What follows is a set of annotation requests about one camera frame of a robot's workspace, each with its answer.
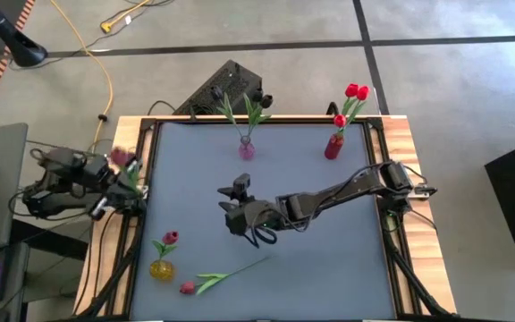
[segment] black stand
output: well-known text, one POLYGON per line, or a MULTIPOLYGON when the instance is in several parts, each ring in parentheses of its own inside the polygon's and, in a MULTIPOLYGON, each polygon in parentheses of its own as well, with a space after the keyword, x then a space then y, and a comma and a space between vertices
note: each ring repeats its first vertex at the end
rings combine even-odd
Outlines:
POLYGON ((13 219, 11 244, 24 240, 33 249, 51 252, 63 257, 85 260, 87 254, 88 244, 84 241, 49 232, 21 220, 13 219))
POLYGON ((18 31, 2 12, 0 12, 0 39, 11 51, 13 60, 21 67, 34 66, 47 57, 46 50, 18 31))

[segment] tulip lying on table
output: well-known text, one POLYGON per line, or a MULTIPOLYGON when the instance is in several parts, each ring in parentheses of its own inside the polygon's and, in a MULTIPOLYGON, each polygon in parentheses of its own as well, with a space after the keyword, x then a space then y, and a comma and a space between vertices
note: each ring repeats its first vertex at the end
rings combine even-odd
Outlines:
POLYGON ((196 292, 196 295, 200 295, 205 290, 222 282, 224 279, 226 279, 232 275, 238 274, 242 270, 253 267, 253 266, 263 262, 266 259, 269 259, 269 256, 262 258, 262 259, 258 260, 257 262, 253 262, 252 264, 249 264, 246 267, 242 267, 234 272, 231 272, 230 274, 218 274, 218 273, 198 274, 197 277, 206 278, 206 281, 199 283, 199 284, 194 284, 194 282, 188 281, 180 286, 180 292, 183 294, 193 294, 194 292, 196 292, 196 288, 198 287, 198 291, 196 292))

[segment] table leg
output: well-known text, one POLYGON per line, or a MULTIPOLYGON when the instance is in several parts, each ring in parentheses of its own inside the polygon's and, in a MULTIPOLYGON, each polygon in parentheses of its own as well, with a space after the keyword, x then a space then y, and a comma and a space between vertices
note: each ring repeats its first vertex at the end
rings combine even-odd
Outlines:
POLYGON ((35 225, 13 219, 11 243, 22 241, 33 249, 52 252, 68 258, 85 260, 87 254, 88 244, 84 241, 49 232, 35 225))

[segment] black power supply box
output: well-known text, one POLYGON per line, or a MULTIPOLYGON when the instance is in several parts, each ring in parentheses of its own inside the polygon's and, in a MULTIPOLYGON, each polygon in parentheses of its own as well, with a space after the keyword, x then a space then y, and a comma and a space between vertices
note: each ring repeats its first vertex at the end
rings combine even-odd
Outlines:
POLYGON ((194 94, 176 109, 175 115, 212 115, 220 114, 216 109, 220 102, 212 97, 212 88, 219 87, 228 94, 234 114, 246 114, 243 94, 252 97, 261 89, 261 77, 242 67, 233 60, 220 67, 194 94))

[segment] yellow vase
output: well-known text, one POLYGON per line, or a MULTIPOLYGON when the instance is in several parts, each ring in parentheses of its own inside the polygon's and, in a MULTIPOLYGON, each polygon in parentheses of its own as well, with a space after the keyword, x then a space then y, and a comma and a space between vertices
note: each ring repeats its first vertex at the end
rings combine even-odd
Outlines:
POLYGON ((170 282, 174 279, 176 270, 171 262, 158 259, 150 264, 150 275, 157 280, 170 282))

